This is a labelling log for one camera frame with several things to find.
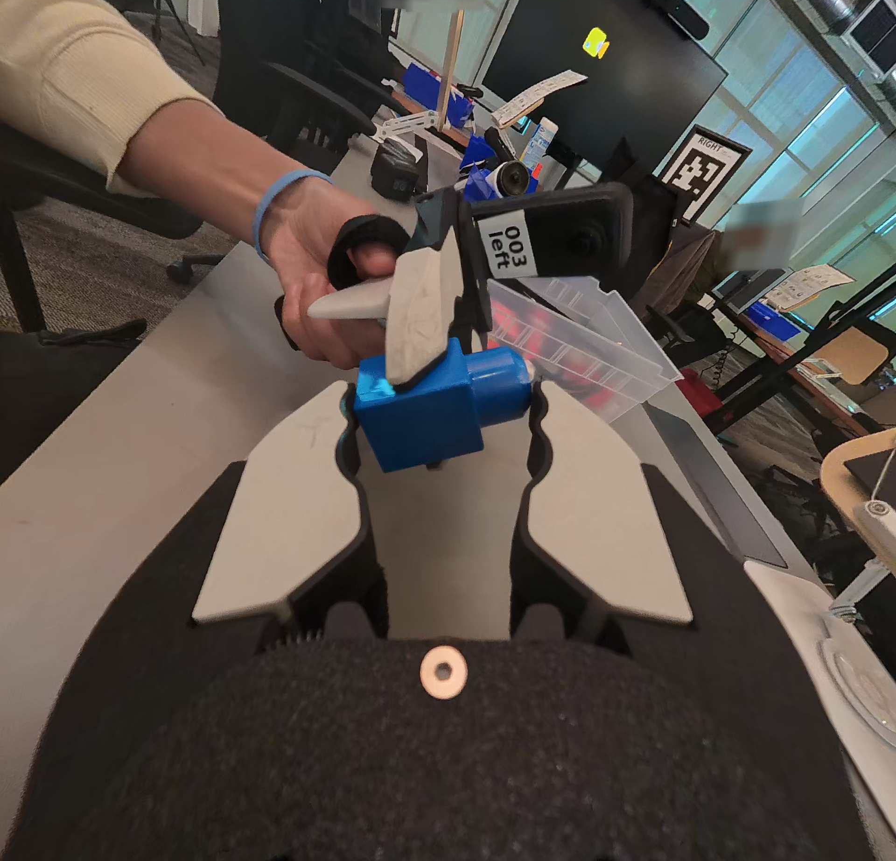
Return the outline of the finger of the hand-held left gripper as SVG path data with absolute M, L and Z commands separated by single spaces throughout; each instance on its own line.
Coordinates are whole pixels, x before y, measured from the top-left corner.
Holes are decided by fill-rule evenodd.
M 393 388 L 411 385 L 446 352 L 463 290 L 455 233 L 446 234 L 440 250 L 411 250 L 398 258 L 385 331 L 385 376 Z

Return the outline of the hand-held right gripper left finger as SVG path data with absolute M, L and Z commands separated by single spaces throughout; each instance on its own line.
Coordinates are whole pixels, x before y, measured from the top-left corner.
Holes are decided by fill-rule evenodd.
M 272 614 L 300 629 L 373 589 L 357 481 L 354 387 L 336 381 L 249 453 L 193 610 L 200 624 Z

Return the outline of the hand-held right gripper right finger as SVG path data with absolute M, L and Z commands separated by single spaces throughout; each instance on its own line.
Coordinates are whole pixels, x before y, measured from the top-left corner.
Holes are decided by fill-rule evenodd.
M 688 626 L 693 612 L 643 464 L 616 431 L 550 381 L 532 388 L 523 490 L 511 542 L 510 628 L 550 606 L 562 629 L 611 615 Z

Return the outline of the blue plastic block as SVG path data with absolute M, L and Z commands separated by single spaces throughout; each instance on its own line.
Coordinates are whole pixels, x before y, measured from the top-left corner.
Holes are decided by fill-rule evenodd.
M 430 466 L 482 451 L 483 430 L 522 418 L 533 377 L 506 346 L 464 353 L 450 338 L 442 359 L 410 388 L 388 383 L 384 355 L 362 361 L 354 412 L 385 473 Z

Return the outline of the clear plastic organizer tray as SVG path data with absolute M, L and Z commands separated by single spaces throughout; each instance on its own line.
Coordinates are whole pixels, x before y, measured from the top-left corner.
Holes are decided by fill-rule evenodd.
M 489 280 L 490 346 L 508 346 L 606 423 L 680 379 L 618 292 L 591 276 Z

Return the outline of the white jointed arm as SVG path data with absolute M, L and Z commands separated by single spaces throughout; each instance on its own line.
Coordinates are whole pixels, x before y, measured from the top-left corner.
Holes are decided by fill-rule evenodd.
M 376 143 L 383 144 L 387 138 L 397 138 L 419 129 L 428 130 L 437 127 L 438 123 L 439 114 L 433 110 L 392 117 L 376 126 L 373 139 Z

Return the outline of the grey desk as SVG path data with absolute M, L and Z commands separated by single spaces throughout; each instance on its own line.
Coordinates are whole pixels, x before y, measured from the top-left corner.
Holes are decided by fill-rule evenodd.
M 238 245 L 2 485 L 2 842 L 56 696 L 136 568 L 218 475 L 345 374 L 284 341 L 274 272 Z M 362 470 L 390 635 L 507 636 L 530 434 L 384 475 Z

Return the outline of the person's left hand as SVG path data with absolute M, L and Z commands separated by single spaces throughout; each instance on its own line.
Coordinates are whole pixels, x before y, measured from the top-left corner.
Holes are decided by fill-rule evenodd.
M 375 214 L 364 199 L 309 177 L 275 196 L 261 226 L 261 249 L 284 295 L 283 328 L 306 357 L 342 370 L 384 353 L 385 329 L 376 319 L 311 318 L 308 308 L 334 292 L 326 264 L 342 226 Z

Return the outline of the white bottle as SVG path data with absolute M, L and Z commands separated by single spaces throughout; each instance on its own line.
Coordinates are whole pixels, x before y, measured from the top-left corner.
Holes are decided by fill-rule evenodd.
M 557 125 L 548 117 L 541 119 L 521 158 L 521 162 L 530 172 L 534 173 L 541 165 L 547 150 L 556 136 L 557 130 Z

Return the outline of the blue plastic parts bin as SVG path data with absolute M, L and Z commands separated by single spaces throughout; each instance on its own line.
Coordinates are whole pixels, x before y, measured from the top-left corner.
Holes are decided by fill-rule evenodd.
M 518 160 L 517 154 L 496 129 L 489 128 L 485 136 L 472 135 L 462 158 L 456 189 L 462 191 L 463 199 L 469 203 L 499 199 L 487 185 L 486 177 L 500 162 L 511 160 Z M 539 172 L 540 166 L 532 176 L 537 179 Z

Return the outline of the brown jacket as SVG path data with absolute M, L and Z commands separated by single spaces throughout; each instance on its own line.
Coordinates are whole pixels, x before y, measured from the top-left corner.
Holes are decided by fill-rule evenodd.
M 728 275 L 722 252 L 723 232 L 681 221 L 671 233 L 658 262 L 630 306 L 641 321 L 649 309 L 669 315 L 681 303 L 698 303 Z

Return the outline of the white paper strip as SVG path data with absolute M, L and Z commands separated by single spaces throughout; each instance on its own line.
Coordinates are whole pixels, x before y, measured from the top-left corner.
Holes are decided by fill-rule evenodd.
M 551 94 L 587 81 L 587 75 L 571 70 L 546 78 L 518 93 L 510 101 L 495 109 L 491 114 L 492 122 L 498 129 L 511 127 L 542 105 Z

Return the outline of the small black box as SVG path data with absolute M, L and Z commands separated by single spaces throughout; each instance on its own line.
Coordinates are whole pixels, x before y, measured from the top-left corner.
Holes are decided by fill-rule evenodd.
M 398 138 L 385 138 L 371 163 L 371 187 L 382 198 L 408 202 L 428 191 L 428 163 L 425 142 L 409 145 Z

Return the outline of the framed marker poster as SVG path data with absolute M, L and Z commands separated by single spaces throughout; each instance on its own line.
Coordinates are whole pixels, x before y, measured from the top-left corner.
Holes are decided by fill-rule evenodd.
M 699 218 L 752 153 L 732 138 L 692 125 L 657 175 L 678 194 L 678 220 Z

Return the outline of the red bag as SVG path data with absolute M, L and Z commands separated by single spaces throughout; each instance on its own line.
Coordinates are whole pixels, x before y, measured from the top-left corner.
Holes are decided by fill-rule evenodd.
M 701 419 L 722 409 L 724 402 L 703 381 L 696 370 L 684 367 L 680 371 L 680 376 L 681 378 L 676 381 L 676 385 L 690 407 Z

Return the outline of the blue parts bins row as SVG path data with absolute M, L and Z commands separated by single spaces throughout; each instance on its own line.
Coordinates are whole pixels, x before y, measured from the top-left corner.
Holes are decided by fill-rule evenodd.
M 425 109 L 436 111 L 441 91 L 441 77 L 410 62 L 401 79 L 403 93 Z M 446 119 L 453 127 L 464 128 L 473 120 L 474 105 L 459 87 L 452 86 L 447 103 Z

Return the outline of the blue wristband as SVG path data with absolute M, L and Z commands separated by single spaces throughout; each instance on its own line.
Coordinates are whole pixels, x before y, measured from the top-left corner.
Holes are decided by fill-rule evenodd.
M 273 267 L 273 263 L 264 252 L 262 243 L 262 228 L 264 219 L 267 216 L 269 208 L 280 194 L 285 192 L 285 190 L 290 188 L 292 185 L 299 183 L 305 179 L 319 179 L 326 183 L 332 184 L 330 175 L 324 172 L 314 169 L 294 169 L 280 176 L 276 181 L 274 181 L 264 192 L 254 209 L 252 217 L 253 247 L 258 257 L 270 268 Z

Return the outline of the wooden stick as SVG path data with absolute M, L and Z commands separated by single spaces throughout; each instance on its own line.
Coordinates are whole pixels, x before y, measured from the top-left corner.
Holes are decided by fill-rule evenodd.
M 447 122 L 447 108 L 453 92 L 454 71 L 458 56 L 458 50 L 461 43 L 464 16 L 465 11 L 463 9 L 460 9 L 455 11 L 451 17 L 447 43 L 442 61 L 442 73 L 440 78 L 438 101 L 435 108 L 436 121 L 434 128 L 438 133 L 442 133 L 444 131 Z

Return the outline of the white tablet stand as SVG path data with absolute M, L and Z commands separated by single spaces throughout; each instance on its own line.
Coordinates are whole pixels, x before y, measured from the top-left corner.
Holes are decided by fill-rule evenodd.
M 744 568 L 797 649 L 848 757 L 869 788 L 888 796 L 895 776 L 894 678 L 855 620 L 858 603 L 894 575 L 894 508 L 873 498 L 854 512 L 878 554 L 839 597 L 753 561 Z

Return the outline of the printed paper sheet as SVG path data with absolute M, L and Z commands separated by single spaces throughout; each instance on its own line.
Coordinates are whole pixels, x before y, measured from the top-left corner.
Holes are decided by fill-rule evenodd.
M 834 266 L 823 264 L 795 271 L 763 296 L 763 303 L 779 313 L 811 303 L 829 288 L 853 284 L 855 279 Z

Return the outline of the black office chair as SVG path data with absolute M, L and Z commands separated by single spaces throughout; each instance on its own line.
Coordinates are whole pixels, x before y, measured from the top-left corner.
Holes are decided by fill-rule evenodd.
M 212 102 L 276 150 L 331 173 L 382 107 L 407 111 L 376 0 L 218 0 Z
M 233 245 L 6 126 L 1 158 L 2 329 L 154 326 Z

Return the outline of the large black wall screen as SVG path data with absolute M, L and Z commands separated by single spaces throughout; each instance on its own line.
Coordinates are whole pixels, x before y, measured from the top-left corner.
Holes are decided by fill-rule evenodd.
M 582 49 L 595 26 L 609 37 L 601 60 Z M 643 163 L 660 164 L 728 75 L 644 0 L 518 0 L 481 83 L 508 102 L 567 70 L 588 81 L 532 114 L 552 120 L 557 141 L 598 169 L 621 139 Z

